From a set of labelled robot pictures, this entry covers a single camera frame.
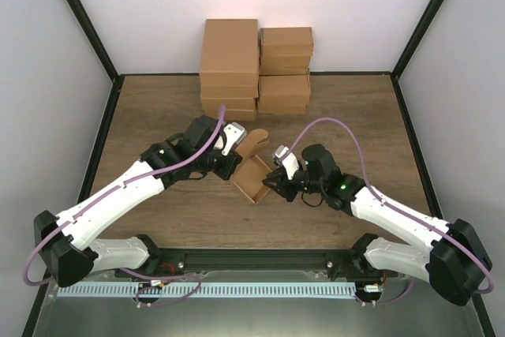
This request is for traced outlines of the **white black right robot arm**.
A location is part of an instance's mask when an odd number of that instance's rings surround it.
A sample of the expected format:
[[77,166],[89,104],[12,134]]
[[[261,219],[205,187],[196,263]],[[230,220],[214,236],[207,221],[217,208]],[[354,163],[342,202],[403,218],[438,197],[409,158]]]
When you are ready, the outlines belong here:
[[305,148],[297,159],[285,146],[272,158],[275,170],[263,183],[288,202],[297,195],[318,194],[329,208],[377,225],[400,238],[390,242],[366,234],[354,245],[353,271],[396,271],[429,283],[454,305],[466,305],[484,282],[492,262],[473,226],[463,219],[449,223],[421,214],[385,196],[363,178],[341,172],[322,144]]

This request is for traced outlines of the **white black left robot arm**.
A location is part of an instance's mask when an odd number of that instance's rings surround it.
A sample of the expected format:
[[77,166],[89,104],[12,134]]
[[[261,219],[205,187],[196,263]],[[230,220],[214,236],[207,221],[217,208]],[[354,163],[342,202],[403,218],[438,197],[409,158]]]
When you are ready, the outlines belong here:
[[60,287],[72,286],[96,271],[137,270],[151,277],[161,268],[156,244],[145,234],[104,240],[99,235],[127,212],[192,174],[231,178],[242,157],[236,147],[246,129],[206,115],[184,133],[151,145],[109,185],[76,206],[39,213],[34,219],[36,255]]

